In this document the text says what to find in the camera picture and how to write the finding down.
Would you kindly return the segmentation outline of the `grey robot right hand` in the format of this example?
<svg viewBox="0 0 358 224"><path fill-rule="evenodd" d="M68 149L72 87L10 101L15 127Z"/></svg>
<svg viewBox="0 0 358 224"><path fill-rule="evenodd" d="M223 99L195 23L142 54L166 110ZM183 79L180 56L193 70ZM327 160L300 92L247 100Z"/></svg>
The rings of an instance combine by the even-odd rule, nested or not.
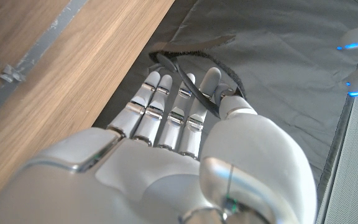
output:
<svg viewBox="0 0 358 224"><path fill-rule="evenodd" d="M152 72L106 129L40 151L0 193L0 223L314 223L311 168L296 141L210 68Z"/></svg>

